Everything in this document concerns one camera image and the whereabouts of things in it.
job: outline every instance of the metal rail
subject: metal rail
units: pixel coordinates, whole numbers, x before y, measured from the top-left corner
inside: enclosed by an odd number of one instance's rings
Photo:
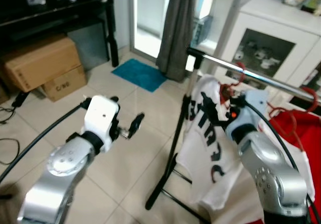
[[[305,92],[301,88],[293,87],[293,86],[291,86],[289,84],[286,84],[284,82],[275,80],[275,79],[273,79],[271,77],[268,77],[266,75],[263,75],[263,74],[258,74],[258,73],[251,72],[251,71],[248,71],[248,70],[243,71],[242,68],[240,68],[240,67],[238,67],[238,66],[236,66],[234,64],[225,62],[223,60],[217,59],[215,57],[212,57],[212,56],[209,56],[209,55],[206,55],[206,54],[203,54],[203,58],[211,60],[217,66],[224,67],[226,69],[229,69],[229,70],[232,70],[232,71],[235,71],[235,72],[244,73],[247,77],[250,77],[254,81],[261,82],[261,83],[264,83],[266,85],[278,88],[278,89],[280,89],[280,90],[282,90],[284,92],[290,93],[291,95],[294,95],[294,96],[299,97],[301,99],[304,99],[304,100],[307,100],[307,101],[313,101],[314,100],[314,98],[313,98],[313,96],[311,94]],[[321,99],[320,98],[318,98],[317,102],[318,102],[319,105],[321,105]]]

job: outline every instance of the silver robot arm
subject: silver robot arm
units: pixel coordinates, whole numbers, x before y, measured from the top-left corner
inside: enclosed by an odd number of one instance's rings
[[[64,223],[74,189],[95,156],[106,153],[119,135],[130,139],[144,118],[144,114],[138,115],[126,130],[118,127],[118,111],[115,101],[103,96],[92,98],[82,133],[74,133],[50,154],[42,176],[26,194],[18,223]]]
[[[246,91],[243,98],[261,113],[267,108],[267,92],[263,90]],[[215,107],[205,99],[205,111]],[[209,120],[213,125],[223,125],[228,138],[238,145],[238,154],[244,167],[255,181],[265,224],[305,223],[307,214],[305,180],[285,160],[283,153],[261,132],[257,131],[260,117],[248,106],[234,105],[227,114],[229,120],[224,124]]]

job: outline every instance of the blue mat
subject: blue mat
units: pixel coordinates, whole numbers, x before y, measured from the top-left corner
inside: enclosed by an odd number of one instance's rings
[[[154,92],[166,81],[166,78],[157,69],[136,59],[128,60],[112,73],[150,92]]]

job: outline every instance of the white t-shirt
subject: white t-shirt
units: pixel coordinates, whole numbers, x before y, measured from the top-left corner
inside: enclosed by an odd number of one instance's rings
[[[177,157],[193,180],[191,202],[203,202],[212,210],[224,207],[242,169],[236,144],[227,139],[222,127],[212,126],[202,111],[201,92],[204,92],[216,104],[213,108],[222,119],[219,89],[219,83],[211,75],[204,75],[197,82],[192,91],[184,143]]]
[[[192,92],[184,142],[177,162],[184,166],[193,181],[191,203],[204,206],[212,224],[246,224],[263,219],[255,183],[243,167],[236,152],[235,142],[227,139],[221,127],[211,126],[202,111],[206,93],[213,103],[218,119],[223,119],[219,104],[219,83],[210,75],[203,76]],[[264,133],[281,149],[267,125],[260,124]],[[308,193],[314,200],[312,175],[305,152],[284,141],[298,169],[307,183]]]

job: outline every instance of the gray curtain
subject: gray curtain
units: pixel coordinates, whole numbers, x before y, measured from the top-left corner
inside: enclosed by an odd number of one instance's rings
[[[193,37],[195,0],[170,0],[156,65],[175,81],[186,76],[186,48]]]

